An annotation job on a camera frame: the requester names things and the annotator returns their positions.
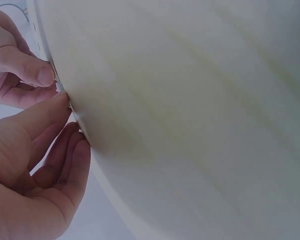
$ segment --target finger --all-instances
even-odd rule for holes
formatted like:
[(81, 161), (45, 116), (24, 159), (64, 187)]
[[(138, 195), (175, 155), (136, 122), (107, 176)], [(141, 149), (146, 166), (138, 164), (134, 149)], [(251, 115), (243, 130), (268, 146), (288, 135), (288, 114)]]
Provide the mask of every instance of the finger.
[[(46, 157), (43, 165), (33, 174), (34, 181), (43, 189), (49, 188), (54, 185), (61, 173), (63, 168), (68, 143), (71, 136), (79, 131), (79, 126), (75, 122), (69, 123), (64, 130), (61, 132), (59, 137), (53, 144), (48, 156)], [(37, 142), (37, 147), (34, 149), (36, 152), (31, 157), (31, 161), (28, 165), (28, 170), (31, 171), (32, 168), (42, 159), (49, 147), (49, 142), (53, 141), (52, 135), (43, 134), (39, 137)]]
[(65, 92), (6, 118), (20, 125), (33, 141), (51, 125), (67, 120), (71, 114), (69, 98)]
[(61, 173), (59, 183), (55, 185), (55, 188), (70, 199), (76, 210), (86, 191), (91, 160), (90, 145), (87, 140), (80, 140), (75, 145), (73, 152), (70, 149), (67, 153), (65, 166), (70, 163), (70, 168), (65, 172), (69, 172), (67, 176)]
[(12, 87), (4, 92), (3, 87), (0, 92), (0, 104), (27, 109), (34, 104), (53, 98), (58, 93), (55, 88), (55, 85), (48, 88), (31, 88), (23, 84), (22, 87)]
[(25, 83), (48, 87), (55, 74), (46, 61), (21, 52), (14, 46), (0, 48), (0, 71), (17, 75)]
[(31, 86), (31, 85), (23, 83), (23, 82), (19, 82), (15, 87), (17, 89), (21, 89), (21, 90), (24, 90), (24, 91), (32, 91), (32, 90), (35, 89), (34, 86)]
[(79, 141), (84, 139), (85, 136), (82, 134), (82, 132), (76, 132), (72, 135), (66, 150), (66, 157), (62, 168), (62, 172), (59, 175), (59, 183), (65, 183), (67, 181), (72, 166), (72, 156), (74, 154), (75, 147)]

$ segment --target hand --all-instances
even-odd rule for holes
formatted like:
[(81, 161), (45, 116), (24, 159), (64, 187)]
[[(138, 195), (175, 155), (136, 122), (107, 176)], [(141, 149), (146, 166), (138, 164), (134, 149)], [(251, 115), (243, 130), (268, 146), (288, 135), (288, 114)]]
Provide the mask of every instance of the hand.
[(30, 51), (14, 22), (0, 11), (0, 104), (26, 109), (57, 94), (48, 62)]
[[(72, 221), (91, 156), (76, 123), (63, 129), (68, 104), (61, 93), (0, 120), (0, 240), (56, 239)], [(44, 164), (30, 175), (59, 133)]]

